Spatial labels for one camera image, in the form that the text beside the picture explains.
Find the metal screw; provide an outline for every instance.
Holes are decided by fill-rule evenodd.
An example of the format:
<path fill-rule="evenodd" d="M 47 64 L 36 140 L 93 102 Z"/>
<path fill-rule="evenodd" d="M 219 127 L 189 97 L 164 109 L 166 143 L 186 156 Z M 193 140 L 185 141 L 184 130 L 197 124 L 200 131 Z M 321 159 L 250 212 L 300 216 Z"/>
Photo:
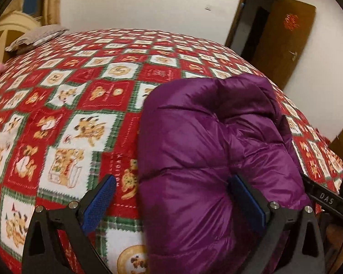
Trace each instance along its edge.
<path fill-rule="evenodd" d="M 69 204 L 69 208 L 70 208 L 70 209 L 75 209 L 78 205 L 79 205 L 78 202 L 72 201 L 72 202 L 70 202 L 70 204 Z"/>
<path fill-rule="evenodd" d="M 312 213 L 312 208 L 311 208 L 310 206 L 306 206 L 306 207 L 305 207 L 305 211 L 306 211 L 307 213 Z"/>
<path fill-rule="evenodd" d="M 41 212 L 43 211 L 43 206 L 37 206 L 36 209 L 35 209 L 35 211 L 36 211 L 37 213 L 41 213 Z"/>
<path fill-rule="evenodd" d="M 278 208 L 279 208 L 279 204 L 278 204 L 277 202 L 275 202 L 275 201 L 271 202 L 271 203 L 270 203 L 270 206 L 271 206 L 271 208 L 273 208 L 273 209 L 278 209 Z"/>

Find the door frame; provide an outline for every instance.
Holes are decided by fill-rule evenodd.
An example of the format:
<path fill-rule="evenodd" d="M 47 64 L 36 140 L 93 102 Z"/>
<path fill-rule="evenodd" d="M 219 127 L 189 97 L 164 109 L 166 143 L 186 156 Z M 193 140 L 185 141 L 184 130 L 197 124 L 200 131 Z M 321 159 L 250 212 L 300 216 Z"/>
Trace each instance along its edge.
<path fill-rule="evenodd" d="M 225 42 L 225 46 L 230 48 L 231 44 L 234 41 L 234 37 L 235 37 L 235 33 L 236 30 L 238 28 L 239 25 L 239 21 L 242 15 L 242 10 L 244 9 L 244 7 L 241 6 L 241 4 L 244 2 L 244 0 L 239 0 L 239 4 L 238 4 L 238 8 L 236 10 L 235 16 L 234 16 L 234 20 L 231 24 L 231 28 L 228 34 L 228 37 L 226 38 L 226 42 Z"/>

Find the wooden door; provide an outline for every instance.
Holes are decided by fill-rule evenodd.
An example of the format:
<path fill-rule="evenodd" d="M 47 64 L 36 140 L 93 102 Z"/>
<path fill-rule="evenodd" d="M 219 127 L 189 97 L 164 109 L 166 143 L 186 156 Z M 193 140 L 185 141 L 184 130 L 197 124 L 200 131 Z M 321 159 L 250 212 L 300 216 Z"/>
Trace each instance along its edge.
<path fill-rule="evenodd" d="M 306 45 L 315 6 L 296 0 L 277 0 L 272 6 L 251 64 L 283 89 Z"/>

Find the folded purple jacket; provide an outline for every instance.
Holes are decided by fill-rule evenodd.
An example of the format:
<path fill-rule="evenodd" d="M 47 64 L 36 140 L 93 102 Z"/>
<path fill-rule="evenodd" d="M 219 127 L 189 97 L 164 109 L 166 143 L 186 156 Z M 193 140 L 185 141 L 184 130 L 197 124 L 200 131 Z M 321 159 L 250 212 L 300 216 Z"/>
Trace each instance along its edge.
<path fill-rule="evenodd" d="M 283 207 L 310 205 L 291 139 L 267 78 L 190 78 L 157 87 L 144 103 L 138 146 L 150 273 L 240 267 L 257 237 L 227 192 L 232 174 Z"/>

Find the checkered blanket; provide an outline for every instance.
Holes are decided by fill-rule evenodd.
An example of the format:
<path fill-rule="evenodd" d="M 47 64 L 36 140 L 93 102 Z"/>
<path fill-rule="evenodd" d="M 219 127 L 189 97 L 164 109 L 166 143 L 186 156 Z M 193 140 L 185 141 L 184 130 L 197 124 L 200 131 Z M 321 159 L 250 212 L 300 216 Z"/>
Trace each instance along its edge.
<path fill-rule="evenodd" d="M 35 206 L 64 207 L 107 173 L 117 191 L 90 239 L 113 273 L 145 273 L 136 138 L 143 101 L 178 78 L 263 76 L 232 50 L 180 34 L 112 29 L 61 36 L 8 63 L 0 78 L 0 255 L 20 273 Z M 337 190 L 343 169 L 275 86 L 305 174 Z M 70 265 L 81 273 L 66 236 Z"/>

